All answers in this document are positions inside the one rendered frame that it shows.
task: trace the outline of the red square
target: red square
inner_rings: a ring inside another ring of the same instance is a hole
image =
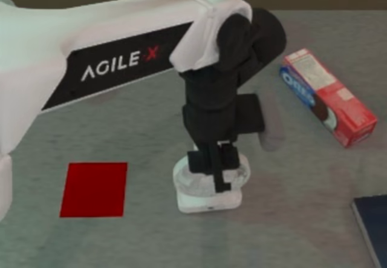
[[[127,163],[70,163],[60,217],[122,217]]]

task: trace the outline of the gray surface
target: gray surface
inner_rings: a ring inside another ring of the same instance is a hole
[[[308,47],[380,118],[343,149],[278,78],[278,59],[243,91],[272,88],[287,132],[278,152],[244,136],[253,175],[234,211],[182,215],[172,168],[191,142],[174,73],[40,116],[13,153],[15,200],[0,224],[1,268],[370,268],[350,210],[387,192],[387,12],[276,12],[286,53]],[[59,219],[67,164],[129,162],[125,216]]]

